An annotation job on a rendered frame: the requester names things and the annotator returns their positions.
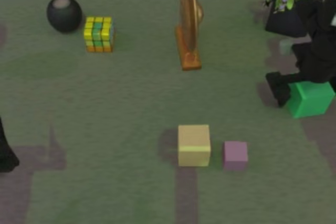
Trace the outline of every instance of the purple cube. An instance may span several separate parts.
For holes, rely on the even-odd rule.
[[[247,166],[247,143],[227,141],[223,144],[223,165],[226,170],[244,170]]]

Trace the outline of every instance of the colorful cube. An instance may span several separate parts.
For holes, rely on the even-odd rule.
[[[244,170],[247,166],[247,143],[226,141],[223,144],[223,167],[225,170]]]
[[[87,17],[84,27],[87,52],[112,52],[114,22],[111,17]]]
[[[179,125],[178,165],[208,166],[211,154],[209,125]]]
[[[290,85],[291,98],[287,108],[293,118],[325,114],[335,92],[330,83],[299,82]]]

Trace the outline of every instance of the black vase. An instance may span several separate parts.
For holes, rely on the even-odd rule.
[[[265,30],[270,33],[280,34],[292,38],[305,37],[307,30],[297,14],[296,7],[284,12],[275,13],[275,1],[270,3],[270,12]]]

